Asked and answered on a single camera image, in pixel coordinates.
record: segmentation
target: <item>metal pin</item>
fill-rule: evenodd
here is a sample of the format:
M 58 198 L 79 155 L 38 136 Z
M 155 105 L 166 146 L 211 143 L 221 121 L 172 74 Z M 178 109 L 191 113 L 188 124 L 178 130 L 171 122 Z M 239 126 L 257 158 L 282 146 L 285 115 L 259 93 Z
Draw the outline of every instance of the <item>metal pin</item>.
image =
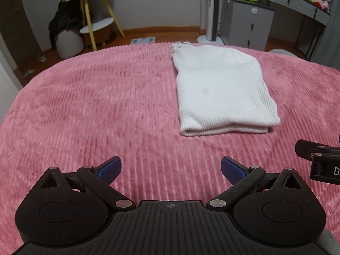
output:
M 127 199 L 121 199 L 116 202 L 116 206 L 119 208 L 128 208 L 132 205 L 132 202 Z
M 225 201 L 221 199 L 210 200 L 209 204 L 215 208 L 221 208 L 226 205 Z

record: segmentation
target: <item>pink plush toy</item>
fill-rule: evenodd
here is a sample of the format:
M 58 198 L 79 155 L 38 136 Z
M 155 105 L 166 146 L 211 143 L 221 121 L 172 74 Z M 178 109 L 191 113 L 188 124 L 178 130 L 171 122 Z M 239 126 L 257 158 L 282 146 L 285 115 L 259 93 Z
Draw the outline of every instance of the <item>pink plush toy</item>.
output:
M 329 11 L 329 4 L 330 4 L 331 0 L 325 0 L 322 4 L 322 9 L 327 10 L 328 13 L 330 13 Z

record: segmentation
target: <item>pink corduroy bedspread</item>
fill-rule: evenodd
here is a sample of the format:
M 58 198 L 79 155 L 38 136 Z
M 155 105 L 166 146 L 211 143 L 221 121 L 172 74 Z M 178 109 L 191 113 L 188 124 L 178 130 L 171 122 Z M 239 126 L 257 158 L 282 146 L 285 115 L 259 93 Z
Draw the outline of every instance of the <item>pink corduroy bedspread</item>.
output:
M 278 105 L 281 125 L 264 135 L 181 136 L 169 43 L 92 52 L 35 77 L 0 127 L 0 254 L 22 244 L 15 211 L 48 167 L 72 172 L 114 155 L 122 159 L 122 173 L 112 186 L 136 203 L 212 198 L 230 187 L 220 170 L 225 155 L 268 172 L 294 167 L 340 240 L 340 186 L 311 181 L 310 163 L 294 152 L 298 139 L 337 145 L 340 72 L 294 57 L 240 50 L 259 60 Z

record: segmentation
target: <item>vanity table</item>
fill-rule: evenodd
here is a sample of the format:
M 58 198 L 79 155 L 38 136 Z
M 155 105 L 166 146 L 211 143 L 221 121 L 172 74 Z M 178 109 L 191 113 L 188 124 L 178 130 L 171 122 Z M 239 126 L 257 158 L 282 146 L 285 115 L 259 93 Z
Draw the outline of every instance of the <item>vanity table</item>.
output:
M 308 50 L 306 53 L 301 51 L 305 58 L 310 60 L 320 36 L 328 24 L 329 13 L 312 4 L 309 0 L 259 0 L 253 3 L 242 0 L 222 0 L 220 34 L 225 44 L 264 51 L 274 16 L 274 10 L 270 7 L 271 2 L 304 15 L 300 33 L 295 43 L 296 50 L 299 50 L 301 34 L 307 17 L 316 21 L 317 26 L 310 33 L 310 41 L 308 34 Z

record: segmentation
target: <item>yellow wooden table leg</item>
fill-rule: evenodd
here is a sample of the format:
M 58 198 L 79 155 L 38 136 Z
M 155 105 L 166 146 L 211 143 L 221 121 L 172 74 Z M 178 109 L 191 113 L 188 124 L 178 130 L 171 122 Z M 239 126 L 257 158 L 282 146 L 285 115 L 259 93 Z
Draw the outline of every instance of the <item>yellow wooden table leg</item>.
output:
M 104 2 L 104 4 L 105 4 L 106 8 L 108 9 L 108 12 L 110 13 L 110 16 L 113 18 L 113 21 L 116 23 L 116 26 L 117 26 L 117 28 L 118 28 L 118 30 L 119 30 L 121 36 L 122 36 L 122 37 L 125 37 L 125 34 L 124 34 L 124 32 L 122 31 L 122 29 L 120 28 L 120 25 L 118 24 L 118 21 L 117 21 L 115 15 L 113 14 L 113 11 L 112 11 L 110 5 L 108 4 L 107 0 L 103 0 L 103 2 Z
M 90 10 L 89 10 L 89 7 L 88 7 L 88 0 L 84 0 L 84 7 L 85 7 L 86 21 L 87 21 L 87 25 L 88 25 L 88 31 L 90 33 L 92 48 L 93 48 L 94 51 L 96 51 L 97 46 L 96 46 L 95 37 L 93 35 L 93 30 L 92 30 L 92 23 L 91 23 Z
M 80 9 L 83 14 L 83 26 L 85 26 L 85 12 L 84 12 L 84 0 L 80 0 Z

